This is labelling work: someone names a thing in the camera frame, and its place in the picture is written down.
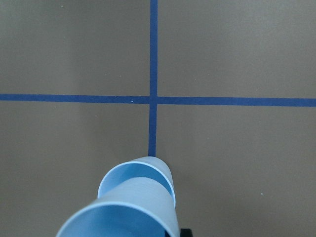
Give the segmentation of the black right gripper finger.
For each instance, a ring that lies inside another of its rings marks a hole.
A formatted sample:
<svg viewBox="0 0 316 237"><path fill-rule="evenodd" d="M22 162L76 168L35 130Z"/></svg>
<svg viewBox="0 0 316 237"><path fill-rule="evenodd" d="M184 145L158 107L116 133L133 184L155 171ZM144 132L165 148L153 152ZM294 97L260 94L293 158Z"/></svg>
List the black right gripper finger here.
<svg viewBox="0 0 316 237"><path fill-rule="evenodd" d="M180 237L192 237L192 230L191 229L181 229L180 230Z"/></svg>

